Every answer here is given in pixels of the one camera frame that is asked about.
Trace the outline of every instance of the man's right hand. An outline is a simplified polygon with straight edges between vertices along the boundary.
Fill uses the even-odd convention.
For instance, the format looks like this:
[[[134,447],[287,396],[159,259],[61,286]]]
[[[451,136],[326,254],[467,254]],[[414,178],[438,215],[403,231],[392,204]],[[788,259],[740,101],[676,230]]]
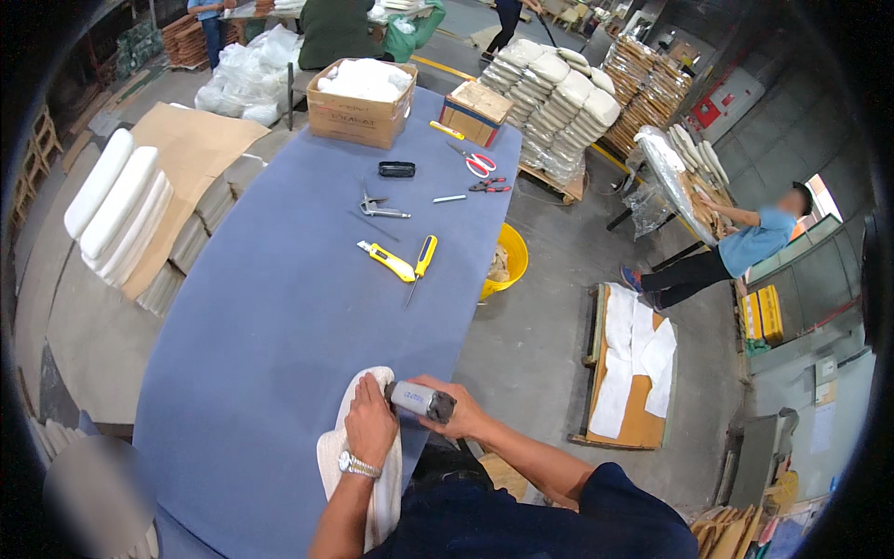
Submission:
[[[435,433],[454,439],[468,437],[477,440],[484,430],[493,423],[493,419],[484,413],[463,385],[448,384],[428,375],[410,378],[407,382],[440,390],[453,396],[456,400],[456,405],[453,406],[453,415],[446,425],[418,416],[419,424],[430,428]]]

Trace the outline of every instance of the screwdriver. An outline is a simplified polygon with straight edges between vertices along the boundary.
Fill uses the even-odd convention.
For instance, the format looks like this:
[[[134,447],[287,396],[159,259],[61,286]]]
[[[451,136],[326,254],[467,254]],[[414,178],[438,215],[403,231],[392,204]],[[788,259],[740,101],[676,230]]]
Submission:
[[[416,282],[416,277],[413,275],[413,267],[400,258],[394,256],[391,252],[388,252],[375,243],[369,244],[366,241],[358,242],[357,246],[368,252],[369,257],[373,260],[378,260],[379,262],[388,266],[391,271],[397,274],[397,276],[403,281],[407,283]]]
[[[422,243],[422,250],[419,252],[419,258],[416,262],[416,278],[413,281],[413,287],[409,290],[409,297],[407,298],[406,304],[403,306],[404,309],[409,306],[410,300],[413,299],[413,292],[416,290],[416,284],[419,283],[419,278],[426,274],[428,265],[432,263],[434,247],[436,246],[438,246],[438,238],[434,235],[428,235],[426,241]]]

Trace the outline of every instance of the pliers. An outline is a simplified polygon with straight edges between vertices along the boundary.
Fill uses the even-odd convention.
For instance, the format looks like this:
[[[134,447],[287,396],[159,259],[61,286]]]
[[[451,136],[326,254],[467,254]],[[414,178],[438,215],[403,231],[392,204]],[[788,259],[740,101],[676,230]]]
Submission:
[[[496,178],[496,179],[488,179],[488,180],[486,180],[486,181],[481,181],[481,182],[479,182],[478,184],[476,184],[476,185],[474,185],[474,186],[470,186],[470,187],[468,187],[468,189],[471,190],[471,191],[473,191],[473,192],[480,192],[480,191],[484,191],[484,192],[505,192],[505,191],[511,191],[511,190],[512,190],[512,187],[511,187],[511,186],[491,186],[491,184],[494,184],[495,182],[506,182],[506,177],[499,177],[499,178]]]

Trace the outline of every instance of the blue table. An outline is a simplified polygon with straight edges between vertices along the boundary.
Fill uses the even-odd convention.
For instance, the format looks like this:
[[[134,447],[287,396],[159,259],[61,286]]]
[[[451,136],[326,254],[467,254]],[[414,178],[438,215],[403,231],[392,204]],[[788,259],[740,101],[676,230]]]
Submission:
[[[456,140],[428,126],[442,102],[416,88],[389,151],[305,128],[223,221],[168,314],[133,443],[154,464],[159,504],[222,555],[304,555],[326,503],[316,440],[358,371],[453,374],[510,194],[468,191],[477,179],[445,143]],[[490,149],[461,143],[514,183],[518,131],[505,127]],[[382,160],[413,161],[416,177],[383,179]],[[413,217],[362,216],[361,177],[370,196]],[[456,194],[468,198],[432,203]],[[356,244],[411,262],[428,234],[437,251],[404,310],[410,285]],[[401,422],[405,482],[426,437]]]

